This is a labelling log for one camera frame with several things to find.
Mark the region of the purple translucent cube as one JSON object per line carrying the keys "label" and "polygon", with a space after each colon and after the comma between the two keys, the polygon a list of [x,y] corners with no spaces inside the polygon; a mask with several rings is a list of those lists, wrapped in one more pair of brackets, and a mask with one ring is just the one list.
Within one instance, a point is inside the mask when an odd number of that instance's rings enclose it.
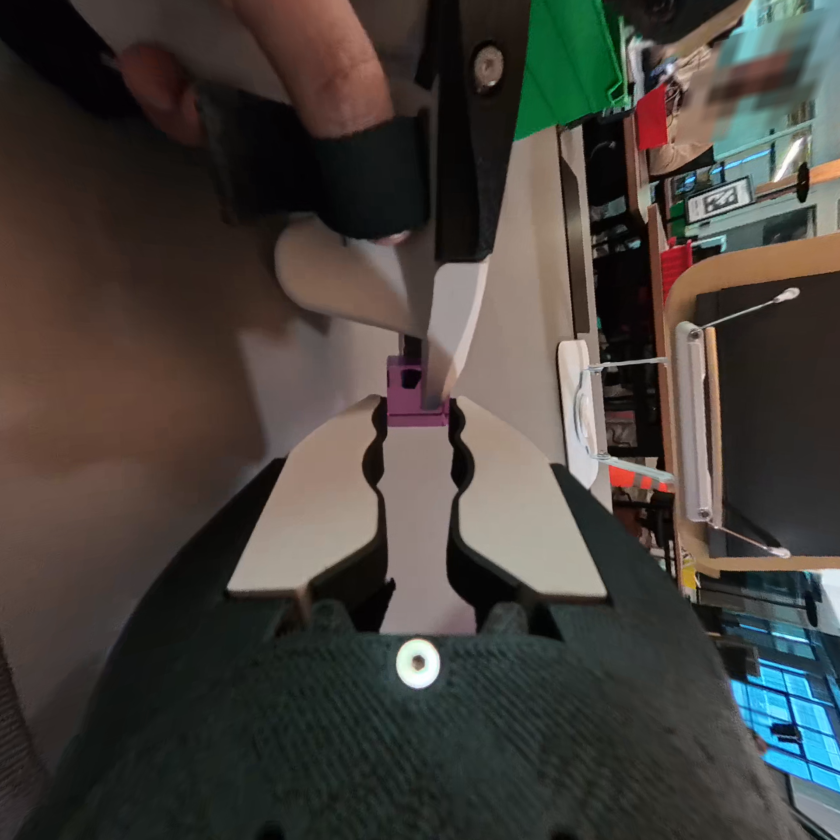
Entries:
{"label": "purple translucent cube", "polygon": [[386,362],[386,415],[389,428],[447,427],[448,404],[423,408],[423,366],[420,360],[392,355]]}

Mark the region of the person's left hand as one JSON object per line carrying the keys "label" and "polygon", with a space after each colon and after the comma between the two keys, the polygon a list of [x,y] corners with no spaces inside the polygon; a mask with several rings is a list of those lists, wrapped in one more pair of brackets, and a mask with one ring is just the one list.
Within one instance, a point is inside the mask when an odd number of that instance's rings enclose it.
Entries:
{"label": "person's left hand", "polygon": [[422,137],[398,118],[351,2],[221,2],[254,40],[287,102],[199,81],[161,45],[116,57],[155,127],[205,146],[226,219],[309,214],[345,238],[395,246],[425,225]]}

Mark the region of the white rounded plate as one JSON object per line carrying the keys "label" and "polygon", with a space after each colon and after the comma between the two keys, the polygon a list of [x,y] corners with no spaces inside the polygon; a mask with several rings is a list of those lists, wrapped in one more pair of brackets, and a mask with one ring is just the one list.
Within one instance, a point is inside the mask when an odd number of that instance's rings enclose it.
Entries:
{"label": "white rounded plate", "polygon": [[607,458],[597,441],[592,383],[605,366],[591,362],[587,343],[581,339],[560,342],[556,352],[565,465],[585,489],[591,490]]}

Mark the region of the red cloth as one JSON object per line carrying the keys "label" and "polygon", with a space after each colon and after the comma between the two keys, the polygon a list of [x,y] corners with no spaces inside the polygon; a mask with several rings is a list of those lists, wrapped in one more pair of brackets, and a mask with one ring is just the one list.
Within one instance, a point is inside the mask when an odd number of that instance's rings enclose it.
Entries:
{"label": "red cloth", "polygon": [[662,84],[642,96],[635,108],[637,148],[650,151],[669,141],[666,107],[667,86]]}

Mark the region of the grey desk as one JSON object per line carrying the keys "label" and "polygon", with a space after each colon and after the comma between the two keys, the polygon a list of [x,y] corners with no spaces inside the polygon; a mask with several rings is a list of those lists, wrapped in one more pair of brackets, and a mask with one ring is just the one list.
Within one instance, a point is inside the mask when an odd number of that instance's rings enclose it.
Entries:
{"label": "grey desk", "polygon": [[[564,460],[554,349],[573,337],[559,157],[517,146],[457,394]],[[384,391],[396,336],[304,314],[268,247],[217,215],[160,135],[83,114],[2,46],[2,638],[13,668],[97,668],[163,565],[272,456]],[[396,430],[383,629],[465,634],[446,582],[443,430]]]}

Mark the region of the green plastic bin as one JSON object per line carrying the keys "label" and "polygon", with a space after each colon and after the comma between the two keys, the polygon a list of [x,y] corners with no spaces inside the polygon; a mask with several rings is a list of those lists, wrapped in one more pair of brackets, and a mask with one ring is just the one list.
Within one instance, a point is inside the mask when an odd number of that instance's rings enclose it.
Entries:
{"label": "green plastic bin", "polygon": [[514,140],[631,105],[625,19],[602,1],[531,1]]}

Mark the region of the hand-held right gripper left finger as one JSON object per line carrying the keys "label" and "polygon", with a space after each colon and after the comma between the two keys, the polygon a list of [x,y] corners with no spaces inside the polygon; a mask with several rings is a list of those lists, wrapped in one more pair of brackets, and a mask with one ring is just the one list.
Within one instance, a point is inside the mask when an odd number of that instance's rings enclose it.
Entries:
{"label": "hand-held right gripper left finger", "polygon": [[371,394],[292,449],[228,583],[235,599],[289,601],[301,618],[336,601],[352,613],[389,586],[385,399]]}

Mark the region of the framed marker sign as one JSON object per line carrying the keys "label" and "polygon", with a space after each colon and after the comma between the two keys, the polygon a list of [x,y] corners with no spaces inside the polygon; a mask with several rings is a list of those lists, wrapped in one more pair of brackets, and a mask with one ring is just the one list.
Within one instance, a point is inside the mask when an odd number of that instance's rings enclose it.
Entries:
{"label": "framed marker sign", "polygon": [[753,179],[745,175],[689,196],[685,200],[686,223],[704,223],[754,203]]}

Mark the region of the wooden chair with black seat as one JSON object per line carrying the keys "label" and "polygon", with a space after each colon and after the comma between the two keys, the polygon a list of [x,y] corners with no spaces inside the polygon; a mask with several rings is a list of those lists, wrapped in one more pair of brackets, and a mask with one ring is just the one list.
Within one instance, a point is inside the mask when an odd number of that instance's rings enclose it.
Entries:
{"label": "wooden chair with black seat", "polygon": [[838,239],[712,257],[665,299],[665,458],[701,574],[838,569]]}

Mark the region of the red plastic bin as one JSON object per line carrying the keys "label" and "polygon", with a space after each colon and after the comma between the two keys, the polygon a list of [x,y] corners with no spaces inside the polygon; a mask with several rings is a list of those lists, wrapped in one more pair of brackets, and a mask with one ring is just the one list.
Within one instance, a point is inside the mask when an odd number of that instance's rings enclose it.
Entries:
{"label": "red plastic bin", "polygon": [[668,239],[668,246],[659,256],[663,300],[667,301],[669,293],[681,277],[694,264],[693,248],[689,240],[678,241],[677,237]]}

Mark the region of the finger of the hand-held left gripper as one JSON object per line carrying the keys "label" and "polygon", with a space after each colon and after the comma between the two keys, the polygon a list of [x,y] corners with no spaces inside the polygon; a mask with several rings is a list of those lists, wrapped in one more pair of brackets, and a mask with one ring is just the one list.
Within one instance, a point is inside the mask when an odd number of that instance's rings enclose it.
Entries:
{"label": "finger of the hand-held left gripper", "polygon": [[424,357],[423,409],[437,410],[466,365],[487,286],[490,259],[441,265],[434,277]]}

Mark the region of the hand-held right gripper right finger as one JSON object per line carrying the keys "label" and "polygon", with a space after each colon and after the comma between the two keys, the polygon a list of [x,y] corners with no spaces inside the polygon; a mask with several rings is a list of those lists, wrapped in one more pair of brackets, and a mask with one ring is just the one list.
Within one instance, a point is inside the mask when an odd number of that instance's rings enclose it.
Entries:
{"label": "hand-held right gripper right finger", "polygon": [[545,454],[467,397],[459,441],[472,465],[455,535],[491,571],[542,599],[606,599],[607,590]]}

